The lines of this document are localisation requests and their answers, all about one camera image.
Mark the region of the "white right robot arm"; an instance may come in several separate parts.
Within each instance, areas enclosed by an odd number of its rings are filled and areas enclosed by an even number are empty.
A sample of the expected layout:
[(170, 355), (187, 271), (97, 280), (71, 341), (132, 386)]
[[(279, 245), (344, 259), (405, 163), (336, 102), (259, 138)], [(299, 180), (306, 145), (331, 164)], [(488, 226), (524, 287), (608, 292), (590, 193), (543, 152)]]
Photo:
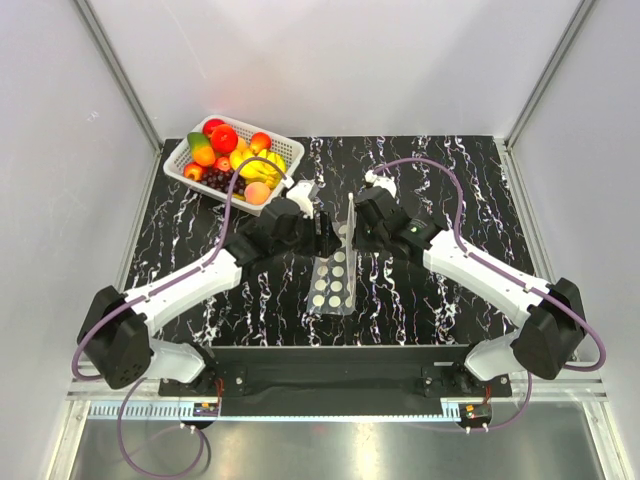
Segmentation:
[(470, 347), (454, 371), (454, 384), (476, 396), (503, 374), (529, 372), (553, 380), (586, 335), (576, 316), (584, 314), (573, 282), (555, 283), (520, 272), (464, 240), (431, 217), (412, 218), (383, 187), (370, 187), (354, 200), (354, 245), (385, 251), (442, 275), (497, 308), (515, 330)]

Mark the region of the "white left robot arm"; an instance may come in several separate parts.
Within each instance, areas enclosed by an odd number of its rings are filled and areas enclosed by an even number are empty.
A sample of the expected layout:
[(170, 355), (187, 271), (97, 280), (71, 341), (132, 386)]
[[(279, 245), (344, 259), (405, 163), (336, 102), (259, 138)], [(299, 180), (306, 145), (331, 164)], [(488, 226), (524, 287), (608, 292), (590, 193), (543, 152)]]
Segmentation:
[(112, 286), (100, 290), (78, 347), (113, 390), (157, 379), (206, 395), (217, 380), (212, 354), (189, 343), (158, 340), (156, 333), (204, 300), (237, 287), (261, 262), (287, 253), (326, 258), (340, 246), (327, 212), (307, 216), (295, 201), (276, 199), (237, 231), (223, 233), (203, 258), (124, 293)]

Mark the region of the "clear dotted zip top bag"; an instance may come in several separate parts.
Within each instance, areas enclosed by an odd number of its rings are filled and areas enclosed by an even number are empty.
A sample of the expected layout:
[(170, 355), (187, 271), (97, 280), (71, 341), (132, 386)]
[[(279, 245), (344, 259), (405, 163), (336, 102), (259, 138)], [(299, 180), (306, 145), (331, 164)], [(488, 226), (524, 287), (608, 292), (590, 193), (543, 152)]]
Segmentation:
[(356, 227), (354, 195), (348, 195), (347, 218), (334, 224), (341, 242), (326, 258), (316, 258), (308, 293), (307, 312), (316, 315), (350, 315), (355, 309), (357, 254), (353, 247)]

